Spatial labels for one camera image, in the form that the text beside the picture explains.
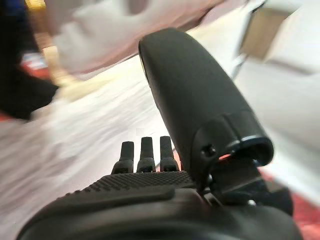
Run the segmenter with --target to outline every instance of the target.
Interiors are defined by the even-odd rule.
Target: person
[[[30,120],[33,111],[52,101],[58,87],[21,66],[26,50],[38,47],[24,5],[17,1],[0,2],[0,114]]]

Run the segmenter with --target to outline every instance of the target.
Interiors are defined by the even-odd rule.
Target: black robotic finger
[[[160,171],[179,171],[179,166],[174,159],[174,152],[172,151],[171,139],[169,136],[160,137]]]
[[[121,154],[112,169],[111,174],[129,174],[134,172],[135,144],[133,141],[125,141],[121,146]]]
[[[152,137],[141,138],[140,160],[136,169],[137,173],[151,173],[156,171]]]

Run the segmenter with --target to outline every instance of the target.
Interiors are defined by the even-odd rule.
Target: robotic hand
[[[139,55],[171,139],[122,143],[111,175],[38,212],[17,240],[301,240],[290,193],[257,169],[273,145],[215,59],[176,29],[145,36]]]

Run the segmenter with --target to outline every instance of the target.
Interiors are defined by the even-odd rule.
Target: black cylindrical housing
[[[232,80],[195,39],[174,28],[145,36],[139,54],[155,103],[185,170],[202,187],[219,157],[250,154],[261,165],[273,145]]]

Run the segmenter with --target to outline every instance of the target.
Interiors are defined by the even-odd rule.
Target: black pants
[[[0,0],[0,31],[0,111],[29,120],[33,111],[52,101],[58,87],[21,69],[24,35],[16,17],[6,14],[4,0]]]

